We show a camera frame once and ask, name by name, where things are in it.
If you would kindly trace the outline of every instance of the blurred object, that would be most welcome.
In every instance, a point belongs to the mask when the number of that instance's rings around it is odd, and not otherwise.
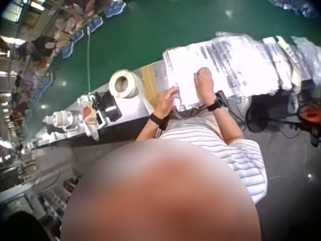
[[[320,13],[312,0],[269,0],[270,3],[286,10],[294,11],[306,18],[319,18]]]

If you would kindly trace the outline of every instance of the green floor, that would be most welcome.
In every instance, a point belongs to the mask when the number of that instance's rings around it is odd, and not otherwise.
[[[162,59],[164,50],[205,41],[217,31],[246,33],[259,40],[282,35],[303,36],[321,46],[320,25],[267,0],[131,0],[123,14],[111,19],[91,36],[91,89],[109,81],[119,69],[134,70]],[[75,45],[66,60],[53,65],[55,80],[43,95],[26,126],[27,137],[42,127],[42,119],[63,110],[88,89],[87,37]]]

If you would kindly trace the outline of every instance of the black device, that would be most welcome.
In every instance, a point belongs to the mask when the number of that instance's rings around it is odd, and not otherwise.
[[[101,125],[102,124],[102,120],[101,120],[100,115],[98,113],[96,113],[96,119],[97,119],[98,125]]]
[[[218,108],[223,106],[228,107],[227,98],[222,90],[215,93],[216,94],[216,101],[214,104],[207,107],[208,111],[215,111]]]
[[[122,117],[120,109],[117,106],[114,96],[109,91],[103,93],[103,95],[95,94],[96,102],[95,109],[100,110],[106,114],[111,122],[115,122]],[[97,116],[97,122],[100,125],[102,120]]]

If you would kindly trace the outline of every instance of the white striped shirt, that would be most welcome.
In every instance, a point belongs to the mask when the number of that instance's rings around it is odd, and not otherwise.
[[[181,140],[211,151],[237,173],[254,203],[266,195],[265,166],[256,142],[241,139],[227,145],[209,126],[184,121],[172,129],[167,128],[159,138]]]

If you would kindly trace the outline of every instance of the tape roll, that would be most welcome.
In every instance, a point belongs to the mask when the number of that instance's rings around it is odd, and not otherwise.
[[[139,77],[129,70],[119,70],[110,79],[109,91],[117,98],[133,98],[139,93],[138,80]]]

